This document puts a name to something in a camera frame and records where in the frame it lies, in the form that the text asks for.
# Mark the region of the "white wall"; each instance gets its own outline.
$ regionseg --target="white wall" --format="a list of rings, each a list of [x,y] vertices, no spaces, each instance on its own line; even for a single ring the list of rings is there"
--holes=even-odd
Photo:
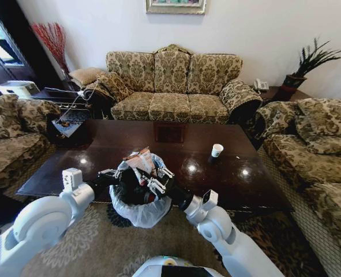
[[[176,43],[197,53],[234,53],[241,79],[280,85],[315,36],[341,47],[341,0],[207,0],[204,16],[146,14],[144,0],[18,0],[30,23],[66,29],[71,70],[106,68],[106,52],[152,52]],[[307,75],[304,92],[341,98],[341,60]]]

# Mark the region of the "red decorative branch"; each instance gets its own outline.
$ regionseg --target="red decorative branch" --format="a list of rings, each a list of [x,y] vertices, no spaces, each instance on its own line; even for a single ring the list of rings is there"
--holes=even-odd
[[[33,24],[32,29],[36,32],[44,45],[50,50],[59,66],[67,74],[69,72],[65,60],[65,32],[63,26],[58,23],[44,25]]]

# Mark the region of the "sofa backrest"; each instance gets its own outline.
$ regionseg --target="sofa backrest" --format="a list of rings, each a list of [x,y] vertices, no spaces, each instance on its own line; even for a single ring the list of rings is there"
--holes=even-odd
[[[187,93],[190,55],[181,51],[155,54],[155,92]]]
[[[114,51],[106,55],[109,72],[116,72],[134,91],[154,92],[155,59],[153,54]]]
[[[242,64],[237,55],[192,54],[174,44],[154,54],[113,51],[106,55],[107,70],[139,92],[219,95],[238,77]]]
[[[219,95],[222,88],[238,77],[242,59],[228,54],[194,54],[188,73],[188,93]]]

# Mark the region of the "coffee table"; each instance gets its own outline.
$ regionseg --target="coffee table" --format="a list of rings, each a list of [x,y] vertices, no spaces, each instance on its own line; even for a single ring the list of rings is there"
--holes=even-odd
[[[78,134],[91,138],[86,149],[57,150],[18,190],[29,196],[59,195],[62,170],[82,170],[90,180],[116,168],[123,157],[146,146],[175,173],[180,185],[202,196],[219,194],[219,205],[237,211],[291,211],[292,206],[269,176],[258,153],[238,125],[177,124],[149,121],[85,121]],[[214,143],[224,146],[211,159]],[[109,202],[107,191],[96,201]]]

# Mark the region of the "sofa armrest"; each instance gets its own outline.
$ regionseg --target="sofa armrest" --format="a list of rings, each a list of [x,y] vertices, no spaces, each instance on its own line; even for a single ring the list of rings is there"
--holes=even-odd
[[[104,118],[113,119],[111,108],[117,101],[103,84],[95,81],[94,83],[87,85],[84,89],[84,96],[89,98],[89,103],[93,105],[95,110],[100,110],[103,113]]]
[[[256,111],[254,119],[255,138],[271,134],[294,134],[294,119],[298,114],[296,102],[270,102]]]
[[[243,123],[260,107],[262,98],[240,79],[229,81],[222,89],[220,100],[228,109],[230,123]]]
[[[60,108],[51,101],[46,100],[24,100],[17,102],[18,114],[23,128],[27,132],[48,135],[51,121],[61,114]]]

